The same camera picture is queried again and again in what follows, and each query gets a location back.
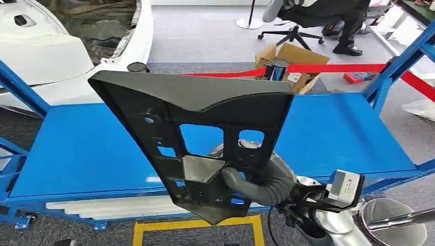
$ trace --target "car trunk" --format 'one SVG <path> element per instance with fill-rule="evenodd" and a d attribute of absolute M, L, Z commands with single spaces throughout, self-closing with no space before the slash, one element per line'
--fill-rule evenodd
<path fill-rule="evenodd" d="M 135 0 L 38 0 L 82 40 L 94 64 L 116 58 L 125 48 L 139 17 Z"/>

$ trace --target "yellow floor marking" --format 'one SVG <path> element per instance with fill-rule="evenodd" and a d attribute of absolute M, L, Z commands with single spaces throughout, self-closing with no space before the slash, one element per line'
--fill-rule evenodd
<path fill-rule="evenodd" d="M 252 224 L 254 232 L 255 246 L 264 246 L 263 229 L 261 226 L 260 215 L 247 216 L 244 218 L 229 218 L 216 226 L 234 226 L 238 224 Z M 142 246 L 144 232 L 149 231 L 163 231 L 163 230 L 176 230 L 187 228 L 204 228 L 212 227 L 204 220 L 186 220 L 174 222 L 161 222 L 161 223 L 135 223 L 133 233 L 133 246 Z"/>

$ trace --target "black plastic panel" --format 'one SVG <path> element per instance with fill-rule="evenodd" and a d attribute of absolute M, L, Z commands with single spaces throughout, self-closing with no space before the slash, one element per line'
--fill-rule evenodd
<path fill-rule="evenodd" d="M 145 153 L 176 205 L 210 224 L 246 215 L 251 201 L 226 187 L 220 170 L 234 167 L 261 182 L 293 99 L 287 83 L 109 71 L 89 83 Z M 220 128 L 223 157 L 189 153 L 182 124 Z M 243 130 L 261 131 L 261 147 L 241 147 Z M 163 155 L 161 147 L 172 148 L 175 156 Z M 232 203 L 235 198 L 243 204 Z"/>

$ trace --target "red barrier rope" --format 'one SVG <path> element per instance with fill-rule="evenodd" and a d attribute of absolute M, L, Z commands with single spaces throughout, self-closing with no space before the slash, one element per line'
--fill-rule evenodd
<path fill-rule="evenodd" d="M 287 73 L 348 73 L 348 72 L 381 72 L 385 68 L 385 64 L 325 64 L 325 65 L 290 65 L 287 67 Z M 220 78 L 235 78 L 235 77 L 251 77 L 262 76 L 265 73 L 265 68 L 259 68 L 244 72 L 235 73 L 190 73 L 185 75 L 201 76 L 201 77 L 220 77 Z M 435 101 L 435 88 L 427 84 L 414 74 L 406 72 L 402 79 L 414 89 L 418 90 L 423 95 L 427 96 L 432 101 Z"/>

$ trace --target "white wall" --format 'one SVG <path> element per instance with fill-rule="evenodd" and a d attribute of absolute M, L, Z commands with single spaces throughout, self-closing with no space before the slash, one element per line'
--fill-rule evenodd
<path fill-rule="evenodd" d="M 255 0 L 255 5 L 267 5 L 269 0 Z M 151 0 L 152 5 L 251 5 L 251 0 Z"/>

